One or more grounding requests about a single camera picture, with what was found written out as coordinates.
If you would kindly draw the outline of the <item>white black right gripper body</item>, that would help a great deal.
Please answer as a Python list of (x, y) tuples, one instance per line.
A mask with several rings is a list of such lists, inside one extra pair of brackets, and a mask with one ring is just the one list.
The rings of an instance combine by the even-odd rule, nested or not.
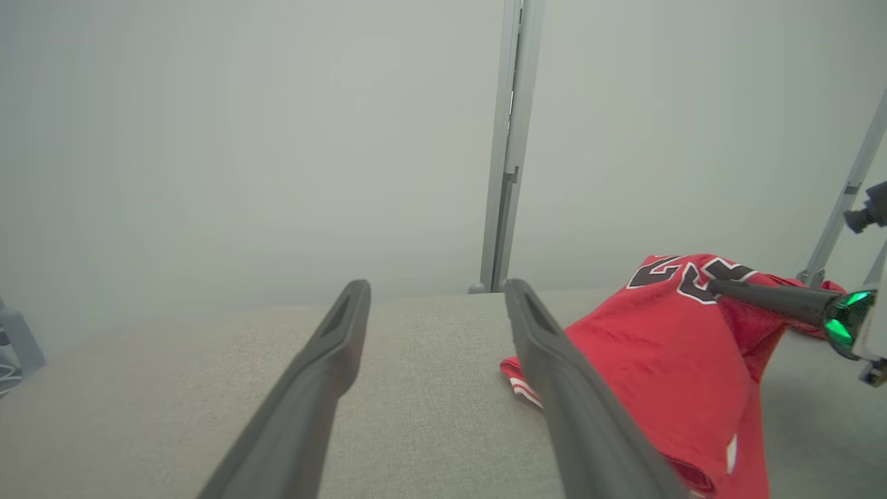
[(885, 353), (877, 353), (873, 344), (885, 338), (885, 265), (874, 264), (863, 284), (849, 292), (829, 281), (823, 288), (838, 294), (823, 319), (827, 343), (840, 357), (863, 363), (862, 383), (884, 386)]

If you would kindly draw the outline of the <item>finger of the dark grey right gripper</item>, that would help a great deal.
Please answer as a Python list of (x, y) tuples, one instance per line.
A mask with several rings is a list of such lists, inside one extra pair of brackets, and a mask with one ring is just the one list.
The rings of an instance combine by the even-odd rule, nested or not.
[(820, 288), (764, 286), (745, 281), (713, 280), (709, 290), (751, 306), (769, 310), (810, 326), (822, 326), (825, 316), (843, 294)]

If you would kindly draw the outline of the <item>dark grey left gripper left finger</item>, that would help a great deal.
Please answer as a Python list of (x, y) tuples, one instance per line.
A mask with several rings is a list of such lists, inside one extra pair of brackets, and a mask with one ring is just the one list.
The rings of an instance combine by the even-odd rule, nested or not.
[(200, 497), (317, 497), (337, 405), (358, 376), (370, 308), (369, 282), (346, 284)]

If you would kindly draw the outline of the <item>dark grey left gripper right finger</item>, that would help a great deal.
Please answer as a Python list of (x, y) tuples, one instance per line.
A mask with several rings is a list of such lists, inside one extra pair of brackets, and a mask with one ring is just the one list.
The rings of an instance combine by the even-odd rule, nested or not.
[(520, 371), (541, 399), (567, 498), (684, 498), (653, 448), (528, 282), (504, 282)]

